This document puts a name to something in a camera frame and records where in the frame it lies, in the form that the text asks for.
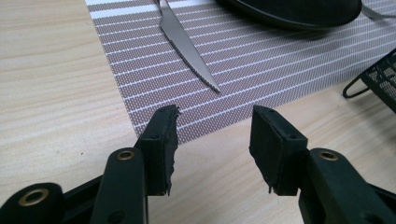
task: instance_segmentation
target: knife blade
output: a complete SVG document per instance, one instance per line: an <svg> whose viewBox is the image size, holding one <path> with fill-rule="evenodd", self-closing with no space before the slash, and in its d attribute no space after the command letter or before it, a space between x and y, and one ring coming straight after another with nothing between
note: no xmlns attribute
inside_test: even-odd
<svg viewBox="0 0 396 224"><path fill-rule="evenodd" d="M166 0L156 1L158 1L159 9L163 14L160 26L178 55L190 70L207 86L215 92L220 92L218 83L210 74L204 60L191 42L190 37L187 35L172 8L169 7L168 2Z"/></svg>

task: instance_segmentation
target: striped placemat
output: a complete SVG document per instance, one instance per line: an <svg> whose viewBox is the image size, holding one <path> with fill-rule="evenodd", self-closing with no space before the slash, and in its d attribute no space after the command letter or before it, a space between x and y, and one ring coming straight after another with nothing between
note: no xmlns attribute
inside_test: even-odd
<svg viewBox="0 0 396 224"><path fill-rule="evenodd" d="M215 93L167 41L153 0L86 4L136 134L157 108L176 104L181 144L249 118L253 105L276 107L354 77L396 48L395 20L360 15L327 33L291 32L236 16L214 0L170 0L219 83ZM395 5L368 6L391 14Z"/></svg>

